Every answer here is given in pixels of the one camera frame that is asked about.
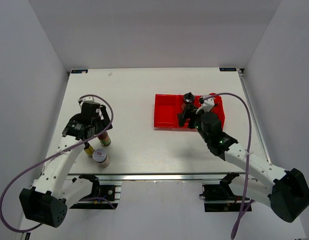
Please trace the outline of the black cap spice grinder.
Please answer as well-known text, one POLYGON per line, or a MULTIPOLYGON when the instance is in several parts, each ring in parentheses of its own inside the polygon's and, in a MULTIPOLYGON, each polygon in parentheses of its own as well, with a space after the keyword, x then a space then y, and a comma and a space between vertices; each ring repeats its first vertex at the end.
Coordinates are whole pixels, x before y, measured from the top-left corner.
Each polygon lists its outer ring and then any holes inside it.
POLYGON ((196 97, 191 92, 184 94, 182 97, 181 111, 191 109, 194 106, 195 99, 196 97))

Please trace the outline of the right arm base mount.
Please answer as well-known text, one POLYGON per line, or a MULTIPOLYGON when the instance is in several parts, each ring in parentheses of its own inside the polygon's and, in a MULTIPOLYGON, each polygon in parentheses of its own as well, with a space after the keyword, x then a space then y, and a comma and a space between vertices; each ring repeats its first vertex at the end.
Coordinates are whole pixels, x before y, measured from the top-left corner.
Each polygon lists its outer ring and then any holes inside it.
POLYGON ((230 183, 238 180, 240 174, 230 172, 222 179, 218 179, 215 183, 202 184, 202 193, 199 198, 204 202, 204 211, 206 213, 227 213, 239 212, 243 200, 242 191, 239 195, 235 195, 230 189, 230 183))

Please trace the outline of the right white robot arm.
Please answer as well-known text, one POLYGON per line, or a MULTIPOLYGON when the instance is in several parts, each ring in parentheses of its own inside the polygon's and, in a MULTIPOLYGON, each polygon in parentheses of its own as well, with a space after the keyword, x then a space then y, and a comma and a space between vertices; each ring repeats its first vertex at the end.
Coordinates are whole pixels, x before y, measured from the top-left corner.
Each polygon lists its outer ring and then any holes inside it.
POLYGON ((177 119, 180 127, 187 123, 189 129, 197 130, 214 156, 258 180, 247 190, 248 198, 267 205, 288 223, 309 206, 309 186, 303 173, 296 168, 286 170, 248 153, 235 138, 223 131, 216 113, 189 104, 177 114, 177 119))

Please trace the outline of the green neck sauce bottle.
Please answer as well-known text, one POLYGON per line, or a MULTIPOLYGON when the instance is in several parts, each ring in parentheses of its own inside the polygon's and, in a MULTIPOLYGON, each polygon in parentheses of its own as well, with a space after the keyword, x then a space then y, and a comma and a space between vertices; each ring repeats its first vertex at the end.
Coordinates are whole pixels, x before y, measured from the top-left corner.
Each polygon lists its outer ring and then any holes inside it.
POLYGON ((104 147, 107 147, 111 144, 111 139, 110 139, 109 134, 107 132, 100 134, 97 138, 98 138, 100 144, 104 147))

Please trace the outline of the silver lid spice jar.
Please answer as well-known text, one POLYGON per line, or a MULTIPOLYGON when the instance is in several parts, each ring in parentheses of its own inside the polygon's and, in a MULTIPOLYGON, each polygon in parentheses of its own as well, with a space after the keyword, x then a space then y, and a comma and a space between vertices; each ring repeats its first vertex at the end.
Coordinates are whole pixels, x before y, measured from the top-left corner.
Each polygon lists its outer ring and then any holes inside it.
POLYGON ((95 149, 92 158, 100 167, 106 168, 110 164, 110 158, 108 157, 106 151, 102 148, 95 149))

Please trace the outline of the red lid sauce jar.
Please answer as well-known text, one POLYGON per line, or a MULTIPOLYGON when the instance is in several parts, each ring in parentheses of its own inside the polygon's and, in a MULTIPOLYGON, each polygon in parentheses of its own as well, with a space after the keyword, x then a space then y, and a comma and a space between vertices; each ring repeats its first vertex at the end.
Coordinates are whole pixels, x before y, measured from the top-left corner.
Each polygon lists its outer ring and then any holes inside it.
POLYGON ((209 105, 209 108, 212 109, 219 109, 222 106, 222 98, 220 96, 215 96, 215 93, 210 93, 208 95, 209 99, 206 102, 209 105))

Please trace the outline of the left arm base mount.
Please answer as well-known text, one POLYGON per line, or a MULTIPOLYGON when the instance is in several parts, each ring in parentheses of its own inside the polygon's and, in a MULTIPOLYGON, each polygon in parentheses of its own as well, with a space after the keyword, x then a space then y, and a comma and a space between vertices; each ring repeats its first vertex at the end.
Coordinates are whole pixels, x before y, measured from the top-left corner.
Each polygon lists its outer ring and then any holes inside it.
POLYGON ((121 184, 100 181, 91 174, 74 177, 70 185, 69 209, 115 210, 121 198, 121 184))

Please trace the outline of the yellow cap sauce bottle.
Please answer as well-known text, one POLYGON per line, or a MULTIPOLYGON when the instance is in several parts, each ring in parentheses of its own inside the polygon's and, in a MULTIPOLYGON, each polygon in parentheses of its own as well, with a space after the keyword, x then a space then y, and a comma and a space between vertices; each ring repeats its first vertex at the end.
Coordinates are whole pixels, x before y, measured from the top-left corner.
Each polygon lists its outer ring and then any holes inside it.
POLYGON ((85 152, 85 154, 88 156, 88 157, 90 157, 90 158, 92 158, 93 157, 93 154, 94 154, 94 148, 88 143, 88 142, 86 142, 85 144, 84 144, 84 152, 85 152))

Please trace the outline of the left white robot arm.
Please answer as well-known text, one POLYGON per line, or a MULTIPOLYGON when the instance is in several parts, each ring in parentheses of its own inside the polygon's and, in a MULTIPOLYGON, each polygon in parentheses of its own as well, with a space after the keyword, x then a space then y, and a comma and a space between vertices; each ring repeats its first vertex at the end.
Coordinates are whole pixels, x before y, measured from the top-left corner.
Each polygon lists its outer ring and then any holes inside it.
POLYGON ((19 195, 28 220, 57 228, 69 208, 80 200, 94 200, 100 195, 100 183, 93 174, 82 174, 70 186, 64 186, 69 171, 90 138, 112 128, 105 105, 86 100, 81 102, 80 109, 62 131, 58 156, 49 161, 32 187, 24 188, 19 195))

